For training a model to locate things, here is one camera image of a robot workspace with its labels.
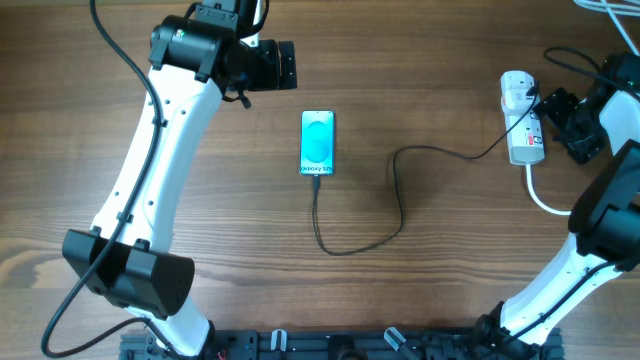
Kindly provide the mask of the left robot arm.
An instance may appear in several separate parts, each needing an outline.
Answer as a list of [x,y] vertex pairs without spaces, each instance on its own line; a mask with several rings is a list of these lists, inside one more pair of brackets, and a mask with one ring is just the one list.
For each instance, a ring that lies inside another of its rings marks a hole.
[[177,205],[201,137],[220,105],[297,85],[289,41],[259,34],[266,1],[201,1],[150,37],[146,104],[114,188],[88,231],[62,253],[88,289],[144,324],[173,359],[217,359],[215,328],[190,298],[195,265],[170,251]]

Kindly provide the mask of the blue screen smartphone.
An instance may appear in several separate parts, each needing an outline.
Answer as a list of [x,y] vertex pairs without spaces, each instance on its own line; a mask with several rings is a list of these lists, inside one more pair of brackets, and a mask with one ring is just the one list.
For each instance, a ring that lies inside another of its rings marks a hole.
[[335,113],[306,110],[301,114],[299,173],[329,176],[335,168]]

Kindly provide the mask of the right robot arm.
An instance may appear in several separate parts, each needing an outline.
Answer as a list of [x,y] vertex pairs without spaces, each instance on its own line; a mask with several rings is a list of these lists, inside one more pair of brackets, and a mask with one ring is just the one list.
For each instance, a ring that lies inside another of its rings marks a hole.
[[639,264],[639,57],[610,55],[590,76],[585,102],[600,105],[613,157],[575,203],[557,255],[524,290],[479,318],[469,342],[473,359],[543,358],[556,324]]

